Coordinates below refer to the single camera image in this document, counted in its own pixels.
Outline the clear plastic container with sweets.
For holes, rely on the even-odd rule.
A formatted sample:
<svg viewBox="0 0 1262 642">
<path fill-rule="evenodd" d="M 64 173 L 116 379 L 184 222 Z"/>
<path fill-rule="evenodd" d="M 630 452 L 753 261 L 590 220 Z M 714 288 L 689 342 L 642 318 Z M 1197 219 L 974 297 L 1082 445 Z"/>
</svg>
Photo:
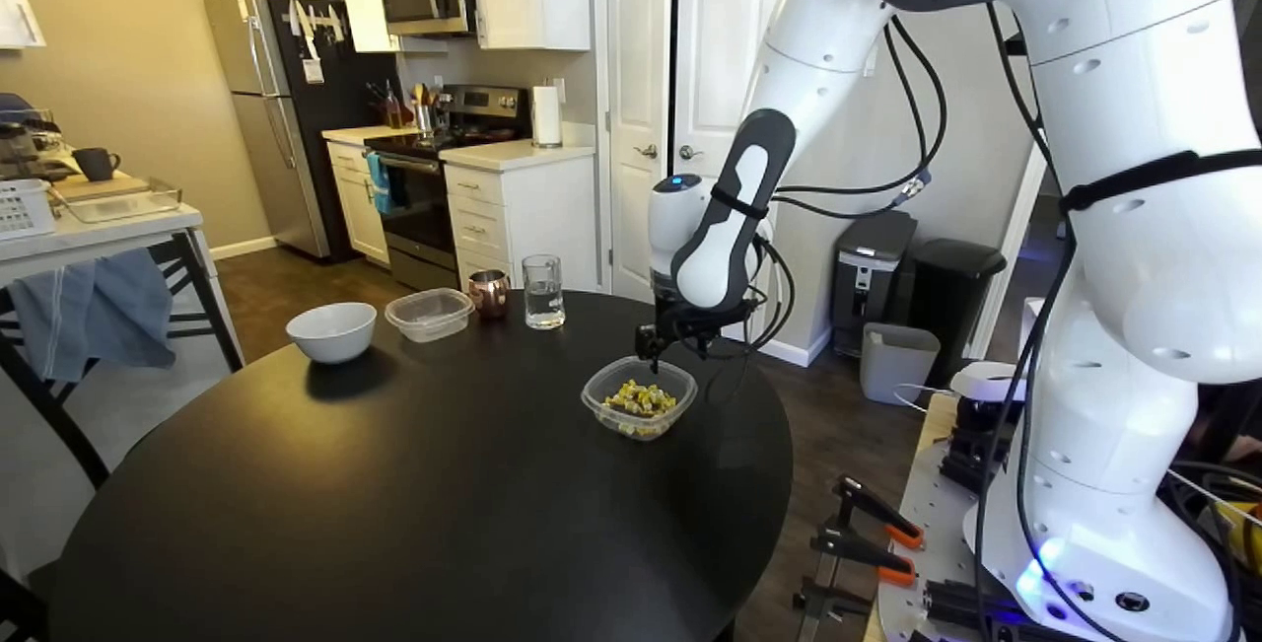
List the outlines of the clear plastic container with sweets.
<svg viewBox="0 0 1262 642">
<path fill-rule="evenodd" d="M 628 380 L 645 386 L 655 383 L 663 387 L 668 394 L 676 396 L 676 410 L 663 417 L 640 420 L 640 417 L 631 417 L 627 414 L 613 412 L 604 407 L 604 397 L 615 394 L 618 386 Z M 694 402 L 697 395 L 697 381 L 676 365 L 660 362 L 660 371 L 658 375 L 652 375 L 644 359 L 639 359 L 636 356 L 625 356 L 625 358 L 604 365 L 586 382 L 581 391 L 581 401 L 594 414 L 599 425 L 635 441 L 650 443 L 666 434 L 675 425 L 681 414 L 687 412 L 687 409 Z"/>
</svg>

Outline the small grey bin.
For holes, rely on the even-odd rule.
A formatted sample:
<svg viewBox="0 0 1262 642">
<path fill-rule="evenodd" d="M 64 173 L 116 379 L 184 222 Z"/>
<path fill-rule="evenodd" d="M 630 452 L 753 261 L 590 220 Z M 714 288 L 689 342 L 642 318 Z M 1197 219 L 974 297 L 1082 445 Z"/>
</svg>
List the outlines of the small grey bin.
<svg viewBox="0 0 1262 642">
<path fill-rule="evenodd" d="M 929 330 L 904 324 L 870 322 L 864 325 L 859 385 L 872 402 L 900 404 L 900 386 L 923 387 L 941 351 Z"/>
</svg>

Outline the black mug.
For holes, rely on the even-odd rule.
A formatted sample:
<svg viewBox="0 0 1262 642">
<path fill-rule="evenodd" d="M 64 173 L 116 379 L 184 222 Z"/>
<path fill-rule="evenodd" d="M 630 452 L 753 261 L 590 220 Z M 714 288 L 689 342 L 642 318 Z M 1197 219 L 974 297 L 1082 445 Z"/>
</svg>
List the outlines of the black mug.
<svg viewBox="0 0 1262 642">
<path fill-rule="evenodd" d="M 71 153 L 81 174 L 90 182 L 114 179 L 121 165 L 121 156 L 107 148 L 78 148 Z"/>
</svg>

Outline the stainless steel refrigerator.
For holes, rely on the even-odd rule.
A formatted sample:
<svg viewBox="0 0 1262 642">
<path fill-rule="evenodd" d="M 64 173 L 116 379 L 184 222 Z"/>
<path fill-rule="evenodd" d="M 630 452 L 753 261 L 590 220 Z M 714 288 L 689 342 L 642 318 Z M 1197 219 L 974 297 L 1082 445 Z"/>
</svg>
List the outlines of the stainless steel refrigerator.
<svg viewBox="0 0 1262 642">
<path fill-rule="evenodd" d="M 204 0 L 249 166 L 273 238 L 321 261 L 352 259 L 332 161 L 321 132 L 382 121 L 395 59 L 350 39 L 292 37 L 289 0 Z M 339 13 L 350 25 L 345 1 Z"/>
</svg>

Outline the grey step trash can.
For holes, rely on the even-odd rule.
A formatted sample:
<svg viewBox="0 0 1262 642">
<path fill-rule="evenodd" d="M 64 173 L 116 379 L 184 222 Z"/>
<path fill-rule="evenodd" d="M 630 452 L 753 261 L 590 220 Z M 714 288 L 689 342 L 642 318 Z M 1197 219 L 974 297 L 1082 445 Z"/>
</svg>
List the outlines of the grey step trash can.
<svg viewBox="0 0 1262 642">
<path fill-rule="evenodd" d="M 864 325 L 890 323 L 897 299 L 902 260 L 917 219 L 897 209 L 854 219 L 834 243 L 832 346 L 835 353 L 859 356 Z"/>
</svg>

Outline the knife rack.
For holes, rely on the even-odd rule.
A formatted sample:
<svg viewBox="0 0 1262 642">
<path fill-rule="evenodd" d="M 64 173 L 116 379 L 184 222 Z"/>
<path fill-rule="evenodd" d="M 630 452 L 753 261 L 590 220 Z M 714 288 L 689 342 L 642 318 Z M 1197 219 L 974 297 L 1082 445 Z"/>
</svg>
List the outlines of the knife rack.
<svg viewBox="0 0 1262 642">
<path fill-rule="evenodd" d="M 289 0 L 284 23 L 290 35 L 316 44 L 324 38 L 332 44 L 350 39 L 350 25 L 339 13 L 339 5 L 329 0 Z"/>
</svg>

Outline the teal towel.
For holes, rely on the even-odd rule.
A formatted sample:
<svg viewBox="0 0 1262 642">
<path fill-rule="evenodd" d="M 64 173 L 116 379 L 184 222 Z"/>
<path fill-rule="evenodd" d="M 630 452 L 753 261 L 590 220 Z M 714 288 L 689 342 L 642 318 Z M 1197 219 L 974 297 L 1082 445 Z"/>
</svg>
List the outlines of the teal towel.
<svg viewBox="0 0 1262 642">
<path fill-rule="evenodd" d="M 392 202 L 387 166 L 384 165 L 382 156 L 379 156 L 379 153 L 375 151 L 366 153 L 365 160 L 367 161 L 370 179 L 374 182 L 375 209 L 379 211 L 379 214 L 390 214 L 395 209 L 395 202 Z"/>
</svg>

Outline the paper towel roll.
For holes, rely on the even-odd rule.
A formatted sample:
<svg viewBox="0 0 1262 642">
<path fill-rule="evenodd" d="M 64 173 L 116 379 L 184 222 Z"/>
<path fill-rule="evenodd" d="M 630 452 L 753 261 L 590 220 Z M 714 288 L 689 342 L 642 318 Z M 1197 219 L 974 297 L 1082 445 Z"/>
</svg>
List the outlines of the paper towel roll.
<svg viewBox="0 0 1262 642">
<path fill-rule="evenodd" d="M 563 120 L 559 90 L 553 85 L 530 90 L 533 146 L 563 148 Z"/>
</svg>

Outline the black device with white top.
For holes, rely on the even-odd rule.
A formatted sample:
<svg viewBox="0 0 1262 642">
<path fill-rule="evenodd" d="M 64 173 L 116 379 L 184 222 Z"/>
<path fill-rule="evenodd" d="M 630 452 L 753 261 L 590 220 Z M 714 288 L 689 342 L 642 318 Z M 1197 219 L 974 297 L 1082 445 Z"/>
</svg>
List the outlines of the black device with white top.
<svg viewBox="0 0 1262 642">
<path fill-rule="evenodd" d="M 972 494 L 984 489 L 982 465 L 991 436 L 998 435 L 992 464 L 1006 460 L 1018 417 L 1026 404 L 1026 381 L 1018 378 L 1013 404 L 1005 420 L 1000 417 L 1005 399 L 1013 380 L 1015 365 L 1002 362 L 972 362 L 952 376 L 949 388 L 958 396 L 955 421 L 952 425 L 949 449 L 939 470 L 946 479 Z"/>
</svg>

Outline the wooden cutting board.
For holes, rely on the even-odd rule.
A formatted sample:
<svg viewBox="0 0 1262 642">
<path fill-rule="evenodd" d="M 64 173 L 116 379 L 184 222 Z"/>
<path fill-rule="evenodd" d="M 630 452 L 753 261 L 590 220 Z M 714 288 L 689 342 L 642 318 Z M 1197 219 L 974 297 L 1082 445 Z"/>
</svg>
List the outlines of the wooden cutting board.
<svg viewBox="0 0 1262 642">
<path fill-rule="evenodd" d="M 81 201 L 98 201 L 121 194 L 135 194 L 151 188 L 145 178 L 133 178 L 125 172 L 114 172 L 112 178 L 105 180 L 90 180 L 82 174 L 61 179 L 50 184 L 50 193 L 58 201 L 67 203 Z"/>
</svg>

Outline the black stove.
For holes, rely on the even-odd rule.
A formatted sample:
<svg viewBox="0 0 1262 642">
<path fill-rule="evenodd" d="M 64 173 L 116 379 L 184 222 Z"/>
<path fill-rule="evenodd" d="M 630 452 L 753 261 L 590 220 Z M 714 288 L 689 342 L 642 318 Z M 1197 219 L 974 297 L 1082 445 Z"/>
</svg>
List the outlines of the black stove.
<svg viewBox="0 0 1262 642">
<path fill-rule="evenodd" d="M 448 209 L 445 161 L 458 148 L 528 139 L 528 90 L 509 86 L 451 85 L 424 107 L 429 131 L 370 137 L 370 160 L 384 172 L 387 203 L 382 230 L 392 277 L 415 291 L 461 288 L 454 230 Z"/>
</svg>

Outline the white door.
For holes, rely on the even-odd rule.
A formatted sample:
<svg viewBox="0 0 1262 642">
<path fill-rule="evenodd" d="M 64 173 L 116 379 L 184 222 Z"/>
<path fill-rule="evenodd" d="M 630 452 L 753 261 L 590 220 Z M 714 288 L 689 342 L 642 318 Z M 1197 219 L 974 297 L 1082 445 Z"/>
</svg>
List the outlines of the white door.
<svg viewBox="0 0 1262 642">
<path fill-rule="evenodd" d="M 666 175 L 668 0 L 604 0 L 612 291 L 651 301 L 649 201 Z"/>
<path fill-rule="evenodd" d="M 675 0 L 673 174 L 714 179 L 745 119 L 753 62 L 777 0 Z"/>
</svg>

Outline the empty clear plastic container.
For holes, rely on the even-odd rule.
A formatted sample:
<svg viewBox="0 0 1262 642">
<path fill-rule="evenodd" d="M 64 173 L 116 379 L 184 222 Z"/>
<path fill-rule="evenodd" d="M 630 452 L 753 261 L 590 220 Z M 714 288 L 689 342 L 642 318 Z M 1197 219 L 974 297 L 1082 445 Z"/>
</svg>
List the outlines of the empty clear plastic container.
<svg viewBox="0 0 1262 642">
<path fill-rule="evenodd" d="M 435 288 L 390 301 L 385 319 L 408 341 L 433 342 L 464 330 L 473 310 L 473 301 L 464 293 Z"/>
</svg>

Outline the copper mug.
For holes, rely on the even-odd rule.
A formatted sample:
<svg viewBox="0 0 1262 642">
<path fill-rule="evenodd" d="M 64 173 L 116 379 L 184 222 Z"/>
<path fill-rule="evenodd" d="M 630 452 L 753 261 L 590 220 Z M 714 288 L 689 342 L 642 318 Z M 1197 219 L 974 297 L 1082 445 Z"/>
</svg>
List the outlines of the copper mug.
<svg viewBox="0 0 1262 642">
<path fill-rule="evenodd" d="M 509 314 L 510 293 L 509 272 L 501 269 L 482 269 L 468 275 L 467 295 L 482 322 L 504 319 Z"/>
</svg>

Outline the heap of yellow sweets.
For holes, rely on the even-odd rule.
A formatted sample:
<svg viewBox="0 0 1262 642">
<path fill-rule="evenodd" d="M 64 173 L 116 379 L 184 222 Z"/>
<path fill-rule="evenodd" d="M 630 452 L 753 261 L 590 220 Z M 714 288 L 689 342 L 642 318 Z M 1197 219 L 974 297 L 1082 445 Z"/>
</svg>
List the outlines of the heap of yellow sweets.
<svg viewBox="0 0 1262 642">
<path fill-rule="evenodd" d="M 604 407 L 611 409 L 611 411 L 640 417 L 640 420 L 666 416 L 676 410 L 678 404 L 676 396 L 668 394 L 663 387 L 655 383 L 645 386 L 634 380 L 623 382 L 615 394 L 603 400 Z"/>
</svg>

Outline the blue cloth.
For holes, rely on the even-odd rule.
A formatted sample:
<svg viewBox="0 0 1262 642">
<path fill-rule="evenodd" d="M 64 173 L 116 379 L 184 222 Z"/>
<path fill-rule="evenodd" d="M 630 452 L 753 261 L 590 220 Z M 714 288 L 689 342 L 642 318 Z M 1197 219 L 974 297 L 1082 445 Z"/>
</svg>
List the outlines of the blue cloth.
<svg viewBox="0 0 1262 642">
<path fill-rule="evenodd" d="M 175 299 L 146 250 L 19 277 L 6 291 L 40 380 L 77 383 L 90 359 L 158 370 L 175 363 L 168 336 Z"/>
</svg>

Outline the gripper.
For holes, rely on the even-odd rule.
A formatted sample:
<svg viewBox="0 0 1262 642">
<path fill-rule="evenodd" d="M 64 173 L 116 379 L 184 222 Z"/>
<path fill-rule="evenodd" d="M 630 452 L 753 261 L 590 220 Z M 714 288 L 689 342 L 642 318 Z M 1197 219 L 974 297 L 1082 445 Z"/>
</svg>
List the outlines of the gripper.
<svg viewBox="0 0 1262 642">
<path fill-rule="evenodd" d="M 690 351 L 699 359 L 726 359 L 722 328 L 745 323 L 758 308 L 756 299 L 740 300 L 734 308 L 703 309 L 679 296 L 659 296 L 654 322 L 636 328 L 635 353 L 652 375 L 660 371 L 663 342 L 690 339 Z"/>
</svg>

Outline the white side table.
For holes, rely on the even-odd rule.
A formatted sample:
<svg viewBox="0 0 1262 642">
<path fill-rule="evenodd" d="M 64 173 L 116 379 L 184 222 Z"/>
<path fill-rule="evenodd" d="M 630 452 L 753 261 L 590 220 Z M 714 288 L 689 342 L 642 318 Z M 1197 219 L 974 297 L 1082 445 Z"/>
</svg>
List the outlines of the white side table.
<svg viewBox="0 0 1262 642">
<path fill-rule="evenodd" d="M 64 216 L 57 219 L 54 232 L 0 241 L 0 373 L 13 381 L 18 392 L 35 409 L 37 416 L 64 445 L 83 470 L 87 481 L 98 489 L 109 478 L 109 467 L 98 450 L 71 414 L 66 402 L 77 388 L 73 383 L 40 380 L 19 353 L 24 346 L 18 324 L 10 317 L 13 300 L 5 290 L 19 277 L 66 264 L 103 259 L 127 250 L 146 250 L 162 267 L 164 277 L 174 277 L 173 293 L 193 288 L 198 296 L 198 313 L 175 314 L 172 336 L 215 336 L 227 368 L 237 373 L 244 368 L 239 333 L 227 310 L 218 283 L 218 272 L 202 230 L 203 218 L 192 206 L 168 212 L 105 221 L 98 225 Z"/>
</svg>

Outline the white lower cabinet with drawers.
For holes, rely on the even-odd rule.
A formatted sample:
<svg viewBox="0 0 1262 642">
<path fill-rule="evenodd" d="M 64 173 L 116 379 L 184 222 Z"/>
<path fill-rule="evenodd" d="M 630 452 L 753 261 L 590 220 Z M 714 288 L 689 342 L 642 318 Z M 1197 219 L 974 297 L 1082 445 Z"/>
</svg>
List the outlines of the white lower cabinet with drawers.
<svg viewBox="0 0 1262 642">
<path fill-rule="evenodd" d="M 439 154 L 458 288 L 501 270 L 522 288 L 522 260 L 562 260 L 565 290 L 607 293 L 594 148 L 536 148 L 530 140 L 453 148 Z"/>
</svg>

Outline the black trash can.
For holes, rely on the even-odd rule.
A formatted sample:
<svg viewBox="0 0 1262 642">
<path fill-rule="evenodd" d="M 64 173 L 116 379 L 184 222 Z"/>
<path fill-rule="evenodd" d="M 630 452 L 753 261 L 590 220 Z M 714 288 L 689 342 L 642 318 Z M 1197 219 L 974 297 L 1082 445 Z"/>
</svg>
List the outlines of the black trash can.
<svg viewBox="0 0 1262 642">
<path fill-rule="evenodd" d="M 907 325 L 931 332 L 941 346 L 928 386 L 941 388 L 952 378 L 981 314 L 989 283 L 1007 265 L 1000 250 L 934 238 L 912 251 L 912 291 Z"/>
</svg>

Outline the white bowl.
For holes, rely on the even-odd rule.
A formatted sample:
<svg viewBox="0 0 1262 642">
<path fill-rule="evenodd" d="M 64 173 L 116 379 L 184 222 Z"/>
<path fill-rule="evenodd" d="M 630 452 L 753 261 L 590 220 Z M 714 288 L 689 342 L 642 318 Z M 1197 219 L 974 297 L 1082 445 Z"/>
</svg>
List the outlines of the white bowl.
<svg viewBox="0 0 1262 642">
<path fill-rule="evenodd" d="M 377 318 L 367 301 L 334 301 L 293 317 L 285 330 L 312 362 L 342 365 L 369 349 Z"/>
</svg>

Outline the black and orange clamp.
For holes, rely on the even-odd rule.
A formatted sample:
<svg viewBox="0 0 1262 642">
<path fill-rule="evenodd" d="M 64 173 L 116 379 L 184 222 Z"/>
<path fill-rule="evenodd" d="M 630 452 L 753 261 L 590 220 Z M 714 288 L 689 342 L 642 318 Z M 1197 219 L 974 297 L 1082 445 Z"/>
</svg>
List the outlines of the black and orange clamp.
<svg viewBox="0 0 1262 642">
<path fill-rule="evenodd" d="M 820 528 L 811 536 L 810 546 L 822 555 L 875 568 L 880 579 L 891 585 L 912 588 L 916 584 L 917 573 L 910 557 L 895 555 L 849 528 Z"/>
<path fill-rule="evenodd" d="M 888 539 L 893 539 L 902 547 L 923 547 L 924 531 L 905 518 L 893 506 L 883 502 L 880 494 L 875 494 L 870 489 L 870 486 L 862 484 L 854 477 L 840 476 L 833 486 L 833 494 L 837 494 L 839 501 L 835 515 L 839 527 L 847 528 L 854 511 L 859 511 L 883 525 Z"/>
</svg>

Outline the black bracket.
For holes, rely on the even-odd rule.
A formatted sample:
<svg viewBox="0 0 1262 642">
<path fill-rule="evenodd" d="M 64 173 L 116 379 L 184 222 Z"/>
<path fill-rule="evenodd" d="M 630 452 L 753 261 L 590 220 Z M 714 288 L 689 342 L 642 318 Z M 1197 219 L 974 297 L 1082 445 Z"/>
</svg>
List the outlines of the black bracket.
<svg viewBox="0 0 1262 642">
<path fill-rule="evenodd" d="M 1005 588 L 946 580 L 928 581 L 928 618 L 969 629 L 983 642 L 1015 639 L 1016 629 L 1029 623 L 1018 602 Z"/>
</svg>

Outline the white plastic basket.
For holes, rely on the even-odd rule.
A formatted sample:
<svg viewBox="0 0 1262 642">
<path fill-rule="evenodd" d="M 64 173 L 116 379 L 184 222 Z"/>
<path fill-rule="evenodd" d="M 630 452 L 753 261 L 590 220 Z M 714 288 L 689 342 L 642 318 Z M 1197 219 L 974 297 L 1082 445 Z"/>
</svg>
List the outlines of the white plastic basket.
<svg viewBox="0 0 1262 642">
<path fill-rule="evenodd" d="M 0 242 L 50 235 L 57 230 L 49 190 L 50 184 L 43 179 L 0 180 Z"/>
</svg>

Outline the glass baking dish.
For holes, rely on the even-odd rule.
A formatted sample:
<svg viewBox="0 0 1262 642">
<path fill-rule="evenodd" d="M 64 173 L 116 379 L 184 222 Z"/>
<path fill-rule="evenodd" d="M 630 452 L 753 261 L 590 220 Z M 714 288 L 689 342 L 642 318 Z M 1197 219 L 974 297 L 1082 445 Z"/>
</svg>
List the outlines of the glass baking dish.
<svg viewBox="0 0 1262 642">
<path fill-rule="evenodd" d="M 58 206 L 66 207 L 74 219 L 81 223 L 98 225 L 106 221 L 141 218 L 141 216 L 159 214 L 159 212 L 175 211 L 183 203 L 183 189 L 170 185 L 156 178 L 145 178 L 151 188 L 135 194 L 121 194 L 98 201 L 81 201 L 67 203 L 58 201 Z"/>
</svg>

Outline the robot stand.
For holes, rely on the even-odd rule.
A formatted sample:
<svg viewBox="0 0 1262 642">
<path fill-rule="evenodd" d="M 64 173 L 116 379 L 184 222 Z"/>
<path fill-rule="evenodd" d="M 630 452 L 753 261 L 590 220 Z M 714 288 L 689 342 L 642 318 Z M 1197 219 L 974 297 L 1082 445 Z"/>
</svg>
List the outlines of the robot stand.
<svg viewBox="0 0 1262 642">
<path fill-rule="evenodd" d="M 959 592 L 957 629 L 1027 626 L 1068 642 L 1239 642 L 1244 576 L 1159 498 L 1194 416 L 1195 388 L 1092 388 L 1039 378 L 1005 464 L 979 493 L 923 452 L 897 541 L 916 576 L 880 584 L 880 624 L 910 632 L 916 594 Z"/>
</svg>

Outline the glass of water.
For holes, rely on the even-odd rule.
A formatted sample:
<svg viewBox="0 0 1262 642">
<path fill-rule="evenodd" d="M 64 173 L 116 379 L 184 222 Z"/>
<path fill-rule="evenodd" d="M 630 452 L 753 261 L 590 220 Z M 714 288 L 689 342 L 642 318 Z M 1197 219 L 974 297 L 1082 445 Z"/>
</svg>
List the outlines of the glass of water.
<svg viewBox="0 0 1262 642">
<path fill-rule="evenodd" d="M 522 259 L 525 323 L 535 330 L 554 330 L 565 323 L 562 260 L 551 254 Z"/>
</svg>

